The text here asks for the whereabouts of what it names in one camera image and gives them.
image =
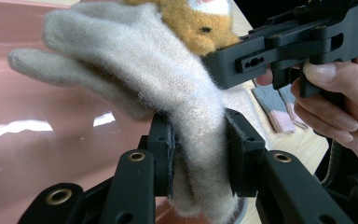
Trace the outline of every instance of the white plush fur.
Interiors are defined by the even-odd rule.
[[[174,164],[172,204],[182,216],[203,213],[212,223],[230,221],[237,205],[225,148],[229,100],[224,96],[230,94],[216,88],[200,58],[160,20],[155,5],[101,2],[53,11],[46,16],[43,39],[70,58],[17,49],[9,54],[11,66],[47,83],[84,86],[124,104],[129,113],[151,111],[138,97],[168,112],[184,148]]]

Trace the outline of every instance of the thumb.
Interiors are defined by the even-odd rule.
[[[303,71],[307,80],[314,85],[326,91],[341,92],[350,100],[358,102],[357,63],[305,63]]]

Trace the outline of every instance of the glove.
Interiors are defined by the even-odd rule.
[[[51,84],[91,89],[134,117],[167,112],[183,146],[173,206],[182,216],[230,221],[237,198],[227,176],[222,92],[155,5],[101,2],[53,11],[43,40],[57,52],[16,49],[8,56],[11,67]]]

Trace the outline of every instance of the orange plush toy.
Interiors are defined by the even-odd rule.
[[[158,4],[162,20],[195,54],[205,56],[239,42],[232,33],[227,0],[124,0],[129,5]]]

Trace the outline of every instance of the stuffed animal eye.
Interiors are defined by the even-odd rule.
[[[208,26],[202,26],[201,27],[201,31],[203,33],[210,33],[212,31],[212,28],[211,27],[208,27]]]

